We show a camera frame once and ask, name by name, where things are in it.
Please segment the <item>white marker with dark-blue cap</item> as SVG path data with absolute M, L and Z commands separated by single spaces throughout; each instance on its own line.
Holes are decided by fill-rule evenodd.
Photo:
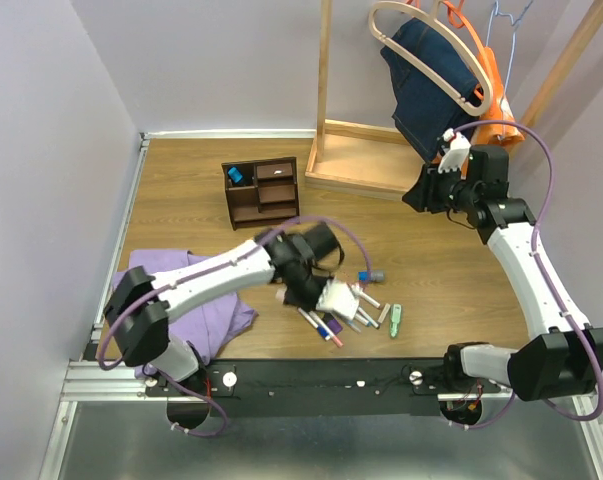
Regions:
M 315 331 L 326 341 L 330 340 L 327 331 L 321 327 L 307 312 L 303 309 L 298 308 L 298 313 L 315 329 Z

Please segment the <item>white marker with brown cap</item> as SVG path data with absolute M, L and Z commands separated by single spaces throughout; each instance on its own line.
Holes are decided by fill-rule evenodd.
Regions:
M 350 289 L 353 292 L 354 296 L 357 297 L 358 299 L 364 300 L 365 302 L 367 302 L 369 305 L 371 305 L 375 309 L 381 308 L 381 303 L 379 301 L 375 300 L 374 298 L 372 298 L 368 293 L 366 293 L 363 286 L 360 285 L 359 283 L 351 284 Z

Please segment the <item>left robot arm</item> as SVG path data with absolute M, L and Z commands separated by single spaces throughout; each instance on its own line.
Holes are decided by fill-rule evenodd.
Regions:
M 124 273 L 104 309 L 106 340 L 116 343 L 120 357 L 112 362 L 100 357 L 100 367 L 150 366 L 168 377 L 178 393 L 193 394 L 202 385 L 201 368 L 211 359 L 205 346 L 226 339 L 230 328 L 215 320 L 195 341 L 173 332 L 173 326 L 204 304 L 276 282 L 284 285 L 287 302 L 312 310 L 330 281 L 319 262 L 342 251 L 332 231 L 319 224 L 304 233 L 265 231 L 225 253 L 174 270 L 149 273 L 134 267 Z

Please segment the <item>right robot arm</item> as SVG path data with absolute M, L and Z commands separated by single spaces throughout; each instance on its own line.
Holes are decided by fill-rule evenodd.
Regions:
M 595 328 L 558 278 L 528 204 L 508 193 L 509 156 L 497 145 L 469 150 L 465 171 L 425 165 L 403 195 L 418 212 L 463 212 L 499 261 L 516 295 L 529 342 L 520 349 L 468 342 L 449 346 L 441 379 L 461 392 L 477 378 L 514 390 L 523 401 L 590 394 L 603 368 L 603 328 Z

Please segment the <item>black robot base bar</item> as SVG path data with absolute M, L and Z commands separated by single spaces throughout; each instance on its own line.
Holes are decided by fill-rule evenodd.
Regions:
M 447 381 L 439 357 L 221 359 L 189 385 L 231 418 L 450 414 L 490 417 L 510 395 L 486 379 Z

